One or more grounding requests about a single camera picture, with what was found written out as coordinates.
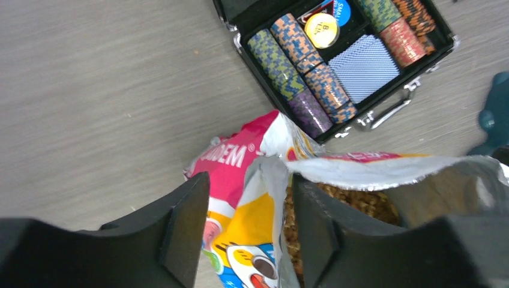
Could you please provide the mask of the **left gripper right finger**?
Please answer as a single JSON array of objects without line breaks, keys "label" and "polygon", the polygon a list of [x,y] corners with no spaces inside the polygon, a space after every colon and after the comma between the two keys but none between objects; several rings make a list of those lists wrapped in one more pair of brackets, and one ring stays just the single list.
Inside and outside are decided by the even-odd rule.
[{"label": "left gripper right finger", "polygon": [[292,192],[306,287],[508,286],[506,215],[446,215],[405,229],[301,175]]}]

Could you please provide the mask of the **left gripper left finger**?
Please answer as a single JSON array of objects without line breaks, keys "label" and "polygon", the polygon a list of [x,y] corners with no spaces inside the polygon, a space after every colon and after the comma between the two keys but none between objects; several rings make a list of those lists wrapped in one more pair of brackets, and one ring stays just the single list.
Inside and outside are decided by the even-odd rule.
[{"label": "left gripper left finger", "polygon": [[208,199],[202,172],[98,230],[3,218],[1,286],[193,287]]}]

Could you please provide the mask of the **pet food bag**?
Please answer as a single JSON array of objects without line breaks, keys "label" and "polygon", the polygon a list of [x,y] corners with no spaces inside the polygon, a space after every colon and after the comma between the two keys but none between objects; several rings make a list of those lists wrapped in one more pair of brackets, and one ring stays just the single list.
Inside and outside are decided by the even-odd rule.
[{"label": "pet food bag", "polygon": [[508,166],[329,153],[272,111],[184,170],[210,177],[202,249],[225,287],[507,287]]}]

